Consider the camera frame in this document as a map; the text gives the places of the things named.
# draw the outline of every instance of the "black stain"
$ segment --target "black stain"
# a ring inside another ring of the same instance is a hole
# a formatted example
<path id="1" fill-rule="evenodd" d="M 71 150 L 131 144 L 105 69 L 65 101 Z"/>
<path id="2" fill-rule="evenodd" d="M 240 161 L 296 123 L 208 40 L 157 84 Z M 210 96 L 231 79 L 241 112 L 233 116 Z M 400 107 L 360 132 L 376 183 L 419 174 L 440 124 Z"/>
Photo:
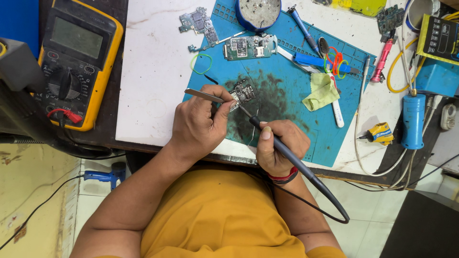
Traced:
<path id="1" fill-rule="evenodd" d="M 268 74 L 266 77 L 270 81 L 271 85 L 276 85 L 277 86 L 278 83 L 284 82 L 284 80 L 282 80 L 282 79 L 274 78 L 272 73 Z"/>
<path id="2" fill-rule="evenodd" d="M 309 133 L 309 131 L 311 130 L 309 126 L 305 122 L 302 122 L 301 125 L 306 129 L 306 132 Z"/>
<path id="3" fill-rule="evenodd" d="M 265 75 L 263 70 L 259 70 L 258 77 L 250 77 L 247 74 L 239 74 L 236 79 L 227 81 L 224 86 L 228 90 L 234 89 L 234 84 L 243 79 L 247 79 L 244 87 L 251 85 L 254 88 L 256 98 L 244 104 L 244 108 L 251 114 L 257 114 L 261 121 L 274 121 L 281 119 L 296 119 L 296 115 L 285 115 L 287 110 L 285 91 L 280 88 L 279 84 L 283 83 L 282 79 L 275 78 L 272 74 Z M 233 140 L 256 146 L 258 143 L 259 133 L 255 130 L 252 140 L 253 126 L 249 123 L 248 117 L 240 110 L 232 111 L 228 116 L 227 136 Z"/>

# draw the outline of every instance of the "multimeter rotary dial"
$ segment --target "multimeter rotary dial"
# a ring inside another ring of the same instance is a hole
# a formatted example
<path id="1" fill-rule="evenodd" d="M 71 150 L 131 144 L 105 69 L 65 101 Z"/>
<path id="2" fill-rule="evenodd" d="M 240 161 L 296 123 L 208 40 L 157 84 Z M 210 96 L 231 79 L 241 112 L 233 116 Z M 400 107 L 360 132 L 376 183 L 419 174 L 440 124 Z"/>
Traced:
<path id="1" fill-rule="evenodd" d="M 82 91 L 78 76 L 67 70 L 54 71 L 49 77 L 48 87 L 50 92 L 61 100 L 72 100 Z"/>

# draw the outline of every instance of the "blue silicone repair mat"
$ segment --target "blue silicone repair mat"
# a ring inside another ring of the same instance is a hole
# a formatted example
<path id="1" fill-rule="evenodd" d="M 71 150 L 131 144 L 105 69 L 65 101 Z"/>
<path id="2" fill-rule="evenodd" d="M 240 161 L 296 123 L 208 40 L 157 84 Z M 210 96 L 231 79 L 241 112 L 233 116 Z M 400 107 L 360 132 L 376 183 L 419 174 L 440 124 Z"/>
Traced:
<path id="1" fill-rule="evenodd" d="M 234 0 L 218 0 L 212 10 L 211 19 L 220 39 L 244 30 L 236 20 L 234 5 Z M 349 61 L 351 67 L 361 71 L 360 74 L 347 74 L 344 79 L 335 76 L 336 84 L 342 91 L 339 103 L 345 123 L 343 128 L 337 127 L 331 105 L 313 112 L 303 105 L 302 100 L 311 94 L 310 74 L 299 69 L 280 54 L 269 58 L 227 61 L 223 57 L 224 43 L 221 43 L 201 52 L 213 58 L 212 67 L 205 74 L 228 90 L 232 90 L 237 81 L 247 79 L 247 82 L 255 87 L 257 98 L 246 103 L 244 107 L 253 114 L 258 110 L 258 116 L 262 121 L 290 119 L 296 123 L 311 139 L 311 146 L 304 160 L 331 167 L 357 110 L 364 62 L 369 53 L 306 22 L 303 23 L 316 40 L 324 37 L 330 46 L 343 53 L 343 58 Z M 299 52 L 316 56 L 308 43 L 303 41 L 304 35 L 295 20 L 284 11 L 278 21 L 266 32 L 276 35 L 279 46 L 291 54 Z M 247 32 L 242 36 L 250 35 L 254 33 Z M 204 45 L 207 45 L 206 38 L 202 42 L 202 46 Z M 370 64 L 374 61 L 375 56 L 371 55 Z M 197 58 L 195 69 L 205 71 L 209 63 L 208 57 L 200 56 Z M 374 68 L 374 65 L 369 68 L 367 83 Z M 204 84 L 212 84 L 212 82 L 204 75 L 192 73 L 188 88 L 199 90 Z M 183 101 L 190 97 L 185 94 Z M 258 136 L 258 132 L 253 135 L 253 126 L 249 124 L 248 118 L 241 110 L 236 109 L 229 114 L 227 139 L 256 146 Z"/>

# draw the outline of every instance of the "black wristband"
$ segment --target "black wristband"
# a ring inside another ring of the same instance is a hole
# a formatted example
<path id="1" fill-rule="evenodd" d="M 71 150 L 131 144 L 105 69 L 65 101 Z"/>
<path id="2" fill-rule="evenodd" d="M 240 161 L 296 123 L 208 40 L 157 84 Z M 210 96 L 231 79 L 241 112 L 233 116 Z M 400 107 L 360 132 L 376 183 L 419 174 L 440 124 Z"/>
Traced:
<path id="1" fill-rule="evenodd" d="M 282 181 L 281 180 L 273 180 L 273 182 L 275 184 L 278 184 L 278 185 L 285 185 L 285 184 L 291 182 L 297 175 L 298 175 L 298 170 L 295 173 L 293 173 L 289 178 L 287 178 L 285 180 L 282 180 Z"/>

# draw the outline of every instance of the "blue screwdriver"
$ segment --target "blue screwdriver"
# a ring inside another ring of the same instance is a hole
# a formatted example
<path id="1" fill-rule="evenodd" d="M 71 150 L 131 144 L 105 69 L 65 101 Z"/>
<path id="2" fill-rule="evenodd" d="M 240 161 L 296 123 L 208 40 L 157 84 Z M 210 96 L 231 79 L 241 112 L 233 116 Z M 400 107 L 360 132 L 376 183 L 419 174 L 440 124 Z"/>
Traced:
<path id="1" fill-rule="evenodd" d="M 311 36 L 311 34 L 308 32 L 308 30 L 306 30 L 306 27 L 304 27 L 303 21 L 300 19 L 300 16 L 298 15 L 298 12 L 296 11 L 295 7 L 296 5 L 292 6 L 291 8 L 288 8 L 287 12 L 291 14 L 293 19 L 295 19 L 295 21 L 298 23 L 298 26 L 303 31 L 306 41 L 311 46 L 311 48 L 317 53 L 317 55 L 319 55 L 320 58 L 323 58 L 323 56 L 320 53 L 319 46 L 317 45 L 316 41 Z"/>

